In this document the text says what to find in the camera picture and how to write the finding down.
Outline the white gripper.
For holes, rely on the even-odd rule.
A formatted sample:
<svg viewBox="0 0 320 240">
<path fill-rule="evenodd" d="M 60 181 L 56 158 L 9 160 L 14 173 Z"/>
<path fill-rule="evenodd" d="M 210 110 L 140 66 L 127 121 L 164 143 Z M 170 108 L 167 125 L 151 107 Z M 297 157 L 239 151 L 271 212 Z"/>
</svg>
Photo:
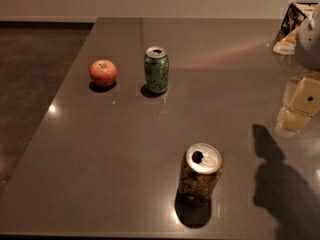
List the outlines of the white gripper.
<svg viewBox="0 0 320 240">
<path fill-rule="evenodd" d="M 315 71 L 287 83 L 277 126 L 290 133 L 302 130 L 320 110 L 320 5 L 299 27 L 295 56 L 301 66 Z"/>
</svg>

